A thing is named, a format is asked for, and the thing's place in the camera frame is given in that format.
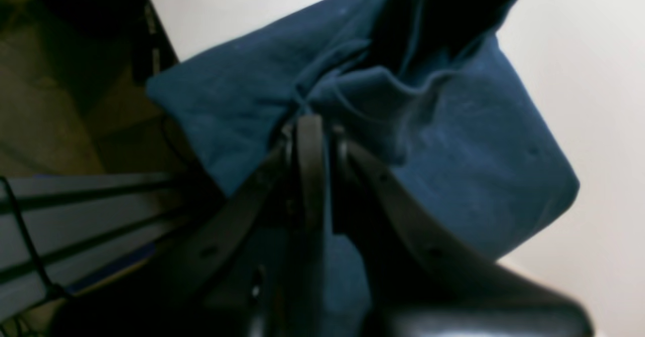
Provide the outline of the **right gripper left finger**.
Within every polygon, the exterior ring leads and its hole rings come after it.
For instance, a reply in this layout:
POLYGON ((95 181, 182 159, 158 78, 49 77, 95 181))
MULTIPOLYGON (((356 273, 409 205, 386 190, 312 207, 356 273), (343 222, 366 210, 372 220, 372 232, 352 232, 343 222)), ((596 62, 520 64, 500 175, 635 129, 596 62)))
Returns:
POLYGON ((52 336, 320 336, 324 127, 302 116, 194 233, 53 319, 52 336))

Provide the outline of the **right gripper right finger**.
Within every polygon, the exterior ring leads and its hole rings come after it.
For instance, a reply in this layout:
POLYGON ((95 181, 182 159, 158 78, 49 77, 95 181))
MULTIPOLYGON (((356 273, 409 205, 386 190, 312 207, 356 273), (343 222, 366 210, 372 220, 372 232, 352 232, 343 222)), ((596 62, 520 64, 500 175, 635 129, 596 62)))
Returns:
POLYGON ((573 299, 470 249, 343 128, 330 135, 333 231, 362 257, 361 336, 593 336, 573 299))

